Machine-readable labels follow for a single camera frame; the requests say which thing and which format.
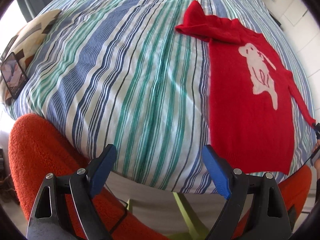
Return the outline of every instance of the phone screen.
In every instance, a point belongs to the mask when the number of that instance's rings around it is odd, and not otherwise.
[[[28,78],[13,52],[2,62],[0,70],[10,94],[13,99],[17,99]]]

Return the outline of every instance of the red sweater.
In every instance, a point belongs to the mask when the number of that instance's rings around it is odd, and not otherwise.
[[[212,147],[245,173],[289,173],[294,151],[291,96],[308,124],[316,122],[276,51],[238,19],[205,15],[193,1],[180,33],[209,42]]]

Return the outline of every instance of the pillow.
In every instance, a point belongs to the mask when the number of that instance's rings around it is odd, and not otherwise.
[[[8,46],[10,48],[5,49],[4,54],[6,55],[2,55],[3,60],[11,52],[14,52],[22,69],[26,71],[44,38],[57,20],[60,12],[61,10],[49,11],[28,22],[27,25],[17,33],[17,38],[13,44],[9,43]],[[12,96],[8,91],[1,75],[0,104],[4,103],[10,105],[12,103]]]

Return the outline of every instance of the striped duvet cover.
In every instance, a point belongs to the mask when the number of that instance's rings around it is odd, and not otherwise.
[[[136,182],[215,193],[201,160],[210,143],[208,46],[174,30],[191,1],[54,0],[43,12],[62,13],[28,68],[30,81],[6,111],[14,119],[30,112],[45,117],[89,158],[115,144],[114,171]],[[239,18],[263,33],[313,113],[302,67],[261,0],[198,1],[206,14]],[[294,101],[292,112],[290,174],[315,143]],[[278,182],[286,178],[273,174]]]

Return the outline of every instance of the green chair leg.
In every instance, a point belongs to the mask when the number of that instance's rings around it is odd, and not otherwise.
[[[189,228],[191,239],[204,240],[209,233],[209,229],[201,222],[182,193],[173,192],[173,196],[178,204],[183,219]]]
[[[129,198],[127,201],[127,204],[128,204],[127,210],[132,214],[133,200]]]

